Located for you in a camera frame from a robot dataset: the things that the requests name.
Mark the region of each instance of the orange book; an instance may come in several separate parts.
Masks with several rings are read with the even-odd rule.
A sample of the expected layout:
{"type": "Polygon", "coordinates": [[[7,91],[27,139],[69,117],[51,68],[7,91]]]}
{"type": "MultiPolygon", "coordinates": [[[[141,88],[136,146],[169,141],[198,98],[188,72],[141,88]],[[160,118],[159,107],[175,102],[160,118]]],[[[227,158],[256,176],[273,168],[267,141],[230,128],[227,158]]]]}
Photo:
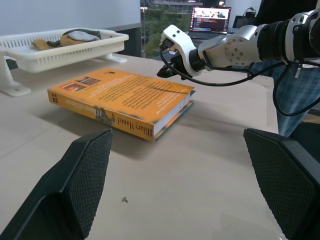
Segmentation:
{"type": "Polygon", "coordinates": [[[102,68],[49,88],[48,96],[53,104],[153,141],[191,105],[193,89],[102,68]]]}

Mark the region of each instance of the jeans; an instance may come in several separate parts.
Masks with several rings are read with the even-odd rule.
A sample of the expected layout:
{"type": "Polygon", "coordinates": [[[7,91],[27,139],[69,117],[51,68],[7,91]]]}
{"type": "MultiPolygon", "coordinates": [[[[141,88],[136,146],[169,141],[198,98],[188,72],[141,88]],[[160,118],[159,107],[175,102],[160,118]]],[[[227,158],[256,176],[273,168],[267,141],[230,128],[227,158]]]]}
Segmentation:
{"type": "MultiPolygon", "coordinates": [[[[256,73],[276,63],[279,61],[257,62],[251,71],[256,73]]],[[[273,78],[275,84],[285,68],[286,66],[282,65],[265,72],[263,75],[273,78]]],[[[300,74],[295,78],[298,68],[298,64],[291,65],[277,91],[278,105],[286,113],[303,109],[320,97],[320,67],[300,67],[300,74]]],[[[303,121],[307,113],[308,111],[297,116],[284,116],[277,111],[279,134],[288,137],[303,121]]]]}

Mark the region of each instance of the table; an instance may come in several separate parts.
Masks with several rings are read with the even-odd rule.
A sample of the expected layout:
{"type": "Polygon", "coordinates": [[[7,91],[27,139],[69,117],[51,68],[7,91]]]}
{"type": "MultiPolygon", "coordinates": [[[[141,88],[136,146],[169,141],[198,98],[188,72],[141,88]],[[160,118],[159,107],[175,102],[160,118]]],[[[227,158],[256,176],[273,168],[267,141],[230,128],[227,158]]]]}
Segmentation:
{"type": "MultiPolygon", "coordinates": [[[[97,58],[40,73],[12,71],[32,92],[0,94],[0,232],[73,140],[105,128],[49,103],[46,89],[102,67],[155,76],[163,65],[125,57],[126,63],[97,58]]],[[[221,83],[245,76],[212,71],[199,79],[221,83]]],[[[170,80],[181,82],[178,76],[170,80]]],[[[194,86],[194,106],[156,143],[114,131],[88,239],[279,240],[242,136],[248,127],[277,132],[272,79],[194,86]]]]}

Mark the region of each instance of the book spine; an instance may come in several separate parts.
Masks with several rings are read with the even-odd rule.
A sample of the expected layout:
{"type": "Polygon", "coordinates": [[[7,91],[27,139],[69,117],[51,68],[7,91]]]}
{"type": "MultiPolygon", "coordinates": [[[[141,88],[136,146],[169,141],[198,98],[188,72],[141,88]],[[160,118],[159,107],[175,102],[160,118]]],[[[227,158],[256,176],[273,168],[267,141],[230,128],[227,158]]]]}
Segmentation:
{"type": "Polygon", "coordinates": [[[154,125],[126,114],[106,110],[100,106],[78,101],[77,99],[48,90],[49,101],[78,114],[123,130],[138,137],[154,140],[154,125]]]}

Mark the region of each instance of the white tray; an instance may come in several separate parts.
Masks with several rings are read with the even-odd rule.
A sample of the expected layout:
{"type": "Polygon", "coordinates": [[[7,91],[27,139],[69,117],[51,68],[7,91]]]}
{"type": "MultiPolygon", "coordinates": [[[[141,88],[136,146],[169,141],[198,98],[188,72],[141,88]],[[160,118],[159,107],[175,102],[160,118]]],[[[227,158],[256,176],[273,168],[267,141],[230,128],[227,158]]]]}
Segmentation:
{"type": "Polygon", "coordinates": [[[101,40],[77,45],[58,47],[39,51],[33,45],[34,40],[57,41],[63,33],[72,29],[89,29],[75,27],[69,29],[43,31],[25,34],[0,36],[0,90],[13,97],[22,96],[31,90],[13,80],[5,56],[14,58],[20,69],[38,73],[49,69],[81,62],[84,60],[105,56],[107,60],[122,63],[126,59],[112,56],[112,53],[122,51],[127,34],[111,30],[91,29],[100,31],[101,40]]]}

